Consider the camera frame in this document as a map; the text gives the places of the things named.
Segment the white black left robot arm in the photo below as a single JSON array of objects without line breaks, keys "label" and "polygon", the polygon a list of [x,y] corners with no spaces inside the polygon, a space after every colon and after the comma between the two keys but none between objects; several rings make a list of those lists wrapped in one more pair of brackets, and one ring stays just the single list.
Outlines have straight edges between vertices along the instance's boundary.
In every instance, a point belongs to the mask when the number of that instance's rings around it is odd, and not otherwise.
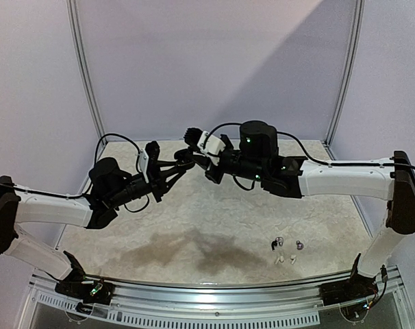
[{"label": "white black left robot arm", "polygon": [[132,175],[115,158],[100,159],[90,170],[90,193],[53,195],[19,187],[0,177],[0,254],[15,257],[56,280],[55,292],[87,304],[110,304],[114,284],[89,279],[74,255],[58,252],[20,226],[26,222],[61,223],[100,230],[117,218],[120,206],[152,194],[157,202],[194,163],[188,160],[148,160],[144,172]]}]

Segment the black gold earbud charging case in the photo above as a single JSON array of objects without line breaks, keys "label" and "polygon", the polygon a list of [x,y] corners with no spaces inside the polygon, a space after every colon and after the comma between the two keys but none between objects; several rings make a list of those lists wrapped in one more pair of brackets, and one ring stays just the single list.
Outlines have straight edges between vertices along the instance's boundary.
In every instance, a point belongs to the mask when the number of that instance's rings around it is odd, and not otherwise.
[{"label": "black gold earbud charging case", "polygon": [[193,160],[193,152],[190,148],[187,149],[180,149],[174,153],[174,159],[176,162],[176,166],[189,170],[195,166],[195,161]]}]

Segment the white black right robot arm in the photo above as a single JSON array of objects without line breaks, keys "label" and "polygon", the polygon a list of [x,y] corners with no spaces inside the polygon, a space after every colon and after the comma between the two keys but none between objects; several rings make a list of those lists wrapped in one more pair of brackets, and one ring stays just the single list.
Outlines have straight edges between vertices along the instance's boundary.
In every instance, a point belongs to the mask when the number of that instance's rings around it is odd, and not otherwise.
[{"label": "white black right robot arm", "polygon": [[259,182],[263,190],[285,198],[314,195],[354,195],[386,201],[386,217],[377,236],[357,255],[350,276],[335,284],[322,284],[324,304],[338,304],[378,293],[377,275],[395,247],[415,233],[415,166],[407,154],[395,151],[390,158],[361,161],[317,160],[280,156],[281,132],[263,121],[239,124],[240,143],[235,148],[227,135],[189,128],[184,141],[191,158],[218,184],[226,174]]}]

